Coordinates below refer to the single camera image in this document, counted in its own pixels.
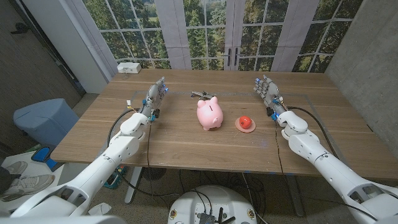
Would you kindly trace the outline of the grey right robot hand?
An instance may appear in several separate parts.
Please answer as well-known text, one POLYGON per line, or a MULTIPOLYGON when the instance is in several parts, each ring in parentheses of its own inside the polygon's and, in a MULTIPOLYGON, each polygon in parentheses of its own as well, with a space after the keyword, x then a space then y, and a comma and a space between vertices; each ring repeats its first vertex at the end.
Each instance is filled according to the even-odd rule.
POLYGON ((278 86, 265 75, 263 79, 256 78, 254 83, 254 91, 262 98, 267 115, 277 121, 277 118, 288 110, 278 86))

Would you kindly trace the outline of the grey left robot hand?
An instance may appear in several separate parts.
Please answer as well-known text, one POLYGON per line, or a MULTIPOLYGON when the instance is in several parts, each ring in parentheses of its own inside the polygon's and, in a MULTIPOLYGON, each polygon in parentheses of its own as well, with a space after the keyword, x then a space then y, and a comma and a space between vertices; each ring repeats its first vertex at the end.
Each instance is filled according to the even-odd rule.
POLYGON ((153 121, 159 117, 159 108, 162 99, 169 90, 165 87, 164 81, 165 77, 162 77, 150 86, 145 98, 142 101, 142 106, 138 111, 139 113, 147 116, 150 121, 153 121))

